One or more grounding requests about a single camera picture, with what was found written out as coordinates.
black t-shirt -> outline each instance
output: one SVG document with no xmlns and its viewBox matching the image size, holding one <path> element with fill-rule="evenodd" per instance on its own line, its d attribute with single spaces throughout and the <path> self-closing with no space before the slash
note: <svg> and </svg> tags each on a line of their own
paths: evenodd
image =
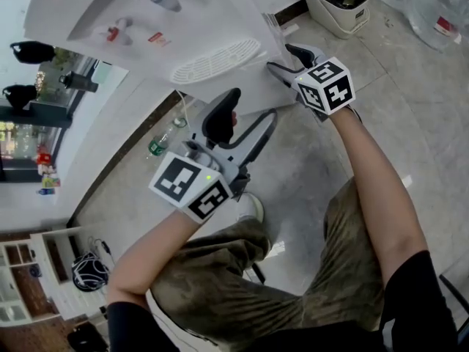
<svg viewBox="0 0 469 352">
<path fill-rule="evenodd" d="M 457 332 L 440 291 L 429 252 L 407 260 L 391 277 L 385 291 L 382 325 L 394 320 L 393 349 L 455 351 Z M 118 302 L 108 307 L 111 352 L 178 351 L 142 307 Z M 354 323 L 337 323 L 313 329 L 274 332 L 258 339 L 250 351 L 385 351 L 381 331 L 368 332 Z"/>
</svg>

chair leg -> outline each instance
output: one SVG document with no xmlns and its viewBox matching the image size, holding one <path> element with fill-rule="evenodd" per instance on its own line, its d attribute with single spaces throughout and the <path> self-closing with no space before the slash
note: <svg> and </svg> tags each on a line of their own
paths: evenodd
<svg viewBox="0 0 469 352">
<path fill-rule="evenodd" d="M 455 286 L 452 285 L 452 283 L 445 278 L 443 274 L 440 276 L 441 282 L 448 288 L 449 292 L 458 300 L 458 302 L 461 304 L 461 306 L 464 308 L 464 310 L 469 314 L 469 302 L 464 298 L 463 295 L 456 289 Z"/>
</svg>

sleeve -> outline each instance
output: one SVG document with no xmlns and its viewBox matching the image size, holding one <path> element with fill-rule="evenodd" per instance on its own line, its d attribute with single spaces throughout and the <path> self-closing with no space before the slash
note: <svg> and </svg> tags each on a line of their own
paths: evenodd
<svg viewBox="0 0 469 352">
<path fill-rule="evenodd" d="M 111 352 L 178 351 L 152 314 L 139 305 L 116 302 L 108 306 Z"/>
<path fill-rule="evenodd" d="M 456 326 L 428 251 L 413 255 L 389 280 L 383 320 L 392 319 L 395 352 L 456 350 Z"/>
</svg>

camo pants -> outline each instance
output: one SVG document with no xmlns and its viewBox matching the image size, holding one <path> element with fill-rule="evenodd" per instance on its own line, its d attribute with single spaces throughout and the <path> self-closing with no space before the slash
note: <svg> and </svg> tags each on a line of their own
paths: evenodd
<svg viewBox="0 0 469 352">
<path fill-rule="evenodd" d="M 319 272 L 302 296 L 242 278 L 270 246 L 256 219 L 186 243 L 155 281 L 152 294 L 177 325 L 231 351 L 282 329 L 353 321 L 375 330 L 384 305 L 383 282 L 354 180 L 330 201 L 324 235 Z"/>
</svg>

brick wall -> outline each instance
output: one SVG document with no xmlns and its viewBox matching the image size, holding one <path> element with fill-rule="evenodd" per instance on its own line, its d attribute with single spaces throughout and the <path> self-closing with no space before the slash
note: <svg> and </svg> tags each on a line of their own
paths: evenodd
<svg viewBox="0 0 469 352">
<path fill-rule="evenodd" d="M 14 232 L 0 234 L 0 241 L 17 241 L 29 239 L 30 233 L 45 232 Z M 28 267 L 14 268 L 13 276 L 23 296 L 31 316 L 56 313 L 56 308 L 45 297 L 39 280 L 29 275 Z M 64 321 L 61 317 L 32 323 L 27 326 L 0 328 L 0 352 L 68 352 L 70 347 L 67 335 L 74 325 L 83 318 Z"/>
</svg>

